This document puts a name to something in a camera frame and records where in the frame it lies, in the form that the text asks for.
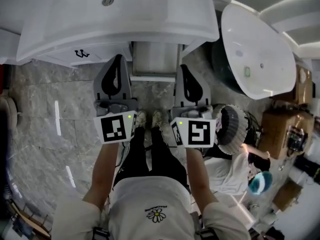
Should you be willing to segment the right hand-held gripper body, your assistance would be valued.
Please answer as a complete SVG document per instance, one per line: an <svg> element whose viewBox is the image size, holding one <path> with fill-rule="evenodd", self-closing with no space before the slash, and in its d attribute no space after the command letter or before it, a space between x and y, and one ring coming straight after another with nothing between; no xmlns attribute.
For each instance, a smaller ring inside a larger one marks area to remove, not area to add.
<svg viewBox="0 0 320 240"><path fill-rule="evenodd" d="M178 147L201 149L214 146L217 121L213 119L211 105L174 107L169 119Z"/></svg>

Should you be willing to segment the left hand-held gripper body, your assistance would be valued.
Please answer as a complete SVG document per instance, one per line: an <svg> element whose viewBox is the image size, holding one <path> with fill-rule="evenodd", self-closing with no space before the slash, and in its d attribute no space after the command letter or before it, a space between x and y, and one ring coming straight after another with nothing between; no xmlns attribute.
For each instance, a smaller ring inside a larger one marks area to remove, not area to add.
<svg viewBox="0 0 320 240"><path fill-rule="evenodd" d="M136 129L138 101L133 99L97 100L93 119L103 144L130 141Z"/></svg>

